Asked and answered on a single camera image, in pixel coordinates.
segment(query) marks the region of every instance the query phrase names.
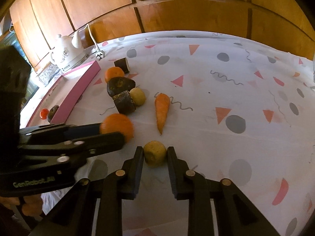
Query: small round potato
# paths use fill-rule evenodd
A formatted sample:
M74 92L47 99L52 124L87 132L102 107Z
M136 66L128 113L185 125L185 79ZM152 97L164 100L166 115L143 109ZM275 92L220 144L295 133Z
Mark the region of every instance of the small round potato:
M151 167L160 166L166 158L166 148L159 141L151 141L143 148L144 160Z
M145 103L146 97L144 92L139 88L133 88L129 91L133 102L136 106L142 106Z

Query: orange carrot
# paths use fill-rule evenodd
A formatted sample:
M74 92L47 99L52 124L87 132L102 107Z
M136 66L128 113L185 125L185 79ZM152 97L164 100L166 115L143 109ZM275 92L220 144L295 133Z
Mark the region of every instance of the orange carrot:
M160 134L163 132L169 107L170 98L163 93L158 94L155 98L155 113L157 117L157 129L160 131Z

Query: red cherry tomato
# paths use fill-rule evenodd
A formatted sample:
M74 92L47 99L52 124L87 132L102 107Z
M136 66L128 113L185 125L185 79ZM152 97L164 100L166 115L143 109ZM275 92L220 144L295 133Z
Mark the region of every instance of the red cherry tomato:
M48 113L49 110L47 108L44 108L43 110L40 111L39 116L42 120L46 120Z

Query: squiggly line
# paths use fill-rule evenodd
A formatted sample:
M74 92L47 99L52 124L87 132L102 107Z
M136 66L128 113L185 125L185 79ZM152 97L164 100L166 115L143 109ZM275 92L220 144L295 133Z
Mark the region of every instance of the squiggly line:
M249 56L250 56L250 53L247 51L247 50L245 50L249 55L246 57L247 58L247 60L249 60L249 62L251 62L252 63L252 61L248 58Z
M173 102L174 97L170 97L170 100L171 100L171 104L179 103L179 104L180 104L180 106L179 106L179 109L180 109L180 110L187 110L187 109L191 109L191 111L194 110L194 109L192 109L191 107L182 108L182 105L183 105L183 104L182 104L181 102L179 102L179 101Z
M115 108L115 106L107 108L107 109L105 110L105 112L100 113L100 115L104 115L109 109L113 109L113 108Z
M273 95L273 100L274 100L275 103L277 104L279 112L282 113L282 115L283 115L285 121L286 121L286 122L290 125L290 127L291 127L291 124L287 121L287 118L285 117L284 113L280 111L280 105L276 102L276 96L275 96L275 95Z
M218 73L218 72L212 73L212 70L210 70L210 74L214 75L215 73L218 74L218 77L219 77L219 78L225 77L227 81L233 81L235 85L239 85L239 84L240 84L240 85L244 85L243 83L236 83L233 79L228 79L226 75L220 76L220 73Z

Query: orange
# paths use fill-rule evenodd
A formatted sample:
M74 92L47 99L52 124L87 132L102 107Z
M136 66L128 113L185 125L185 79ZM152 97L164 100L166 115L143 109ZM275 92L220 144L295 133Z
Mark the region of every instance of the orange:
M123 70L120 67L111 67L109 69L106 70L105 72L105 82L108 83L111 78L114 77L124 77L125 73L123 72Z
M120 132L125 137L127 143L133 138L133 124L127 116L121 113L113 113L106 117L100 125L100 133L107 134Z

